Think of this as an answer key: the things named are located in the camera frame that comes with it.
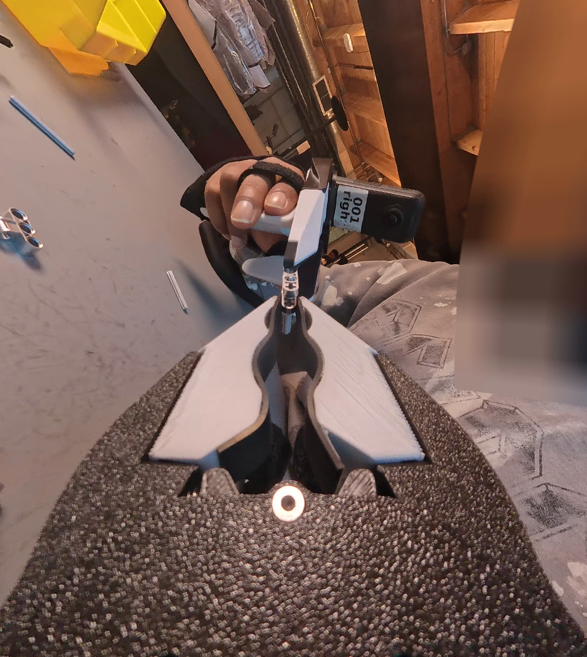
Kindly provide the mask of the hanging clear plastic bags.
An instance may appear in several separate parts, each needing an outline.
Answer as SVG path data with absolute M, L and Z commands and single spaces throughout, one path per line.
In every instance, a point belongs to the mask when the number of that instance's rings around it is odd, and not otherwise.
M 188 1 L 204 37 L 242 101 L 270 85 L 265 71 L 275 64 L 266 35 L 273 18 L 257 1 Z

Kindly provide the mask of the yellow plastic bin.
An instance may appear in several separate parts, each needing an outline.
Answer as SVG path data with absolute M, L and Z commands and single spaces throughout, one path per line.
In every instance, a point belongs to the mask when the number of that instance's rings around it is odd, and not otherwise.
M 83 51 L 97 34 L 106 1 L 4 1 L 16 19 L 70 74 L 100 76 L 102 57 Z
M 80 50 L 110 62 L 138 64 L 165 18 L 160 1 L 106 1 L 92 36 Z

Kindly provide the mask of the silver ventilation duct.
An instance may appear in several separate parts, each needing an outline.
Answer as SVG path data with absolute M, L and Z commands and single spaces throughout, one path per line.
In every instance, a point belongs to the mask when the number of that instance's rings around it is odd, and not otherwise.
M 314 153 L 333 157 L 339 175 L 347 176 L 354 169 L 353 163 L 342 140 L 340 127 L 337 122 L 330 121 L 330 116 L 323 114 L 316 96 L 314 83 L 322 78 L 323 72 L 316 60 L 303 15 L 294 1 L 267 1 L 266 6 L 275 20 L 275 31 L 301 88 L 306 114 L 312 128 L 317 130 L 312 138 Z

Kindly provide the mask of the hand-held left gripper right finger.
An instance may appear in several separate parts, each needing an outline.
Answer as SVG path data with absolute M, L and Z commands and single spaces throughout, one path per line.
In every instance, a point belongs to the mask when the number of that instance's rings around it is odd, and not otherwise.
M 297 396 L 310 417 L 303 444 L 314 470 L 371 469 L 421 462 L 416 435 L 391 390 L 376 352 L 302 298 L 311 317 L 303 347 L 316 377 L 296 366 Z

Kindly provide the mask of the light wooden beam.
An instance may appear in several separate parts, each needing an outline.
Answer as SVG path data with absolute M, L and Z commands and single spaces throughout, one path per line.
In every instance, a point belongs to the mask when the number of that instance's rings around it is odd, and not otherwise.
M 186 1 L 162 1 L 192 54 L 223 104 L 234 126 L 254 155 L 267 155 L 267 150 L 252 125 L 239 97 L 208 45 Z

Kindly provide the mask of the person's grey patterned clothing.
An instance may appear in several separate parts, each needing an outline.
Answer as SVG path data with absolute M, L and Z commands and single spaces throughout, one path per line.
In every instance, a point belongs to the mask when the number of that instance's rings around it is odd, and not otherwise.
M 364 261 L 320 274 L 315 303 L 462 424 L 518 507 L 544 571 L 587 634 L 587 408 L 454 385 L 458 266 Z

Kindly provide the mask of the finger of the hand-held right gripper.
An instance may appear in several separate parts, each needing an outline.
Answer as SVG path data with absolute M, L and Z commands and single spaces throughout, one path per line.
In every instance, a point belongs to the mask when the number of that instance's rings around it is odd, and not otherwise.
M 284 269 L 297 269 L 306 259 L 317 253 L 327 201 L 328 188 L 301 191 L 285 250 Z

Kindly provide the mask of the person's right hand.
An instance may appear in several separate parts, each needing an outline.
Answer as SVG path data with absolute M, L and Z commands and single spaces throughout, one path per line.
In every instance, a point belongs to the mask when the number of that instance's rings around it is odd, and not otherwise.
M 298 201 L 300 185 L 270 172 L 243 173 L 258 160 L 229 160 L 223 166 L 206 171 L 191 184 L 182 197 L 182 207 L 210 220 L 216 231 L 230 241 L 232 256 L 242 259 L 279 255 L 287 238 L 280 234 L 254 230 L 261 214 L 282 216 L 292 212 Z M 206 215 L 200 212 L 206 209 Z

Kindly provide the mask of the grey three-hole beam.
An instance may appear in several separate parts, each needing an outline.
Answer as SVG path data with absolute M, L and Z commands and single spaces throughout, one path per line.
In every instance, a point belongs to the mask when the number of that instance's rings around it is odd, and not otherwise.
M 43 249 L 28 216 L 18 208 L 9 208 L 0 216 L 0 242 L 26 257 L 33 257 Z

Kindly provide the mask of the long grey axle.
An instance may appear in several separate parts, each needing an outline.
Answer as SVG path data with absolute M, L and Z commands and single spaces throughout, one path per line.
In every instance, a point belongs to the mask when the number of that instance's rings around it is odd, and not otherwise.
M 10 96 L 10 105 L 18 111 L 26 120 L 36 127 L 43 135 L 47 136 L 52 143 L 65 152 L 71 159 L 75 160 L 75 151 L 48 125 L 29 111 L 15 96 Z

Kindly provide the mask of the short grey axle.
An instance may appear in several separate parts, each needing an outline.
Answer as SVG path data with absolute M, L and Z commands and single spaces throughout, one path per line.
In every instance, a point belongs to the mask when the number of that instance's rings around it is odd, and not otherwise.
M 188 304 L 187 301 L 183 295 L 183 292 L 176 280 L 176 277 L 174 273 L 171 270 L 167 270 L 166 276 L 168 277 L 168 280 L 170 281 L 170 284 L 174 290 L 174 294 L 176 295 L 176 298 L 178 300 L 178 303 L 180 304 L 180 307 L 182 308 L 184 313 L 188 313 Z

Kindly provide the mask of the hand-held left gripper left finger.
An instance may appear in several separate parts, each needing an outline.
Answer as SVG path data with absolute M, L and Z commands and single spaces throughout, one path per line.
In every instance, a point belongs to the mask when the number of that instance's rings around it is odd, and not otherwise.
M 149 452 L 152 461 L 174 461 L 208 470 L 256 471 L 270 456 L 271 430 L 280 425 L 280 373 L 266 365 L 265 390 L 253 357 L 268 334 L 274 299 L 254 309 L 204 347 Z

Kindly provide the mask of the grey double cross-hole connector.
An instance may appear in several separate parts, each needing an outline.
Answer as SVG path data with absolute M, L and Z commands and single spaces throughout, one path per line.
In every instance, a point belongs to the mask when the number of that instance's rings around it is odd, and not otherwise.
M 292 325 L 296 319 L 298 292 L 298 272 L 294 269 L 285 269 L 281 284 L 281 332 L 285 335 L 291 333 Z

